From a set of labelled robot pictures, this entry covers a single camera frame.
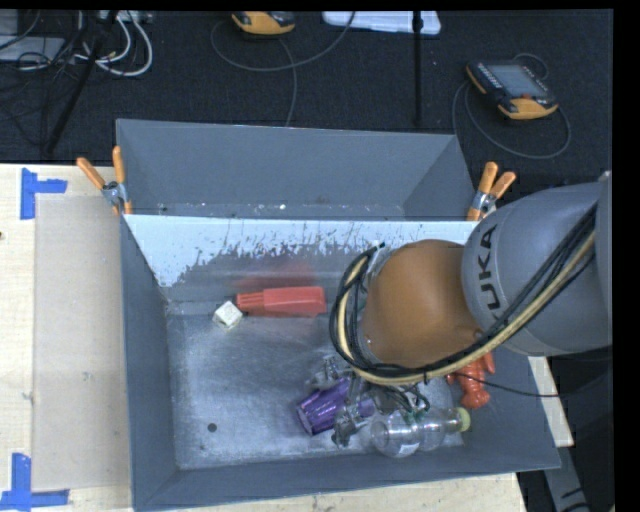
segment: purple object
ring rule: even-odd
[[[349,379],[343,377],[329,389],[316,390],[296,407],[298,418],[308,434],[314,436],[333,427],[338,410],[344,405],[349,391]],[[358,412],[363,418],[375,412],[371,398],[358,402]]]

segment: plastic cap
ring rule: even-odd
[[[471,415],[464,407],[456,407],[460,416],[460,432],[466,432],[471,427]]]

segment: orange clamp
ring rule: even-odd
[[[516,180],[516,174],[513,171],[505,172],[496,181],[497,176],[498,164],[487,162],[484,166],[473,204],[467,212],[467,220],[476,221],[486,217],[486,209],[500,199]]]

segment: electronic device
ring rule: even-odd
[[[248,36],[276,37],[295,26],[292,11],[233,11],[231,19]]]
[[[473,60],[465,69],[476,89],[509,119],[539,119],[558,109],[549,88],[531,69],[516,61]]]

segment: clamp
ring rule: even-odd
[[[113,148],[113,167],[116,171],[116,181],[107,183],[96,168],[84,157],[76,159],[76,165],[86,174],[87,178],[93,183],[98,190],[102,192],[105,199],[113,206],[116,214],[122,210],[124,213],[133,213],[133,207],[129,194],[124,185],[125,171],[122,160],[122,151],[120,146]]]
[[[484,166],[478,191],[471,202],[471,207],[467,212],[467,220],[481,220],[485,218],[493,208],[496,201],[507,191],[509,186],[515,181],[516,174],[512,171],[505,172],[496,181],[498,175],[498,164],[487,162]]]

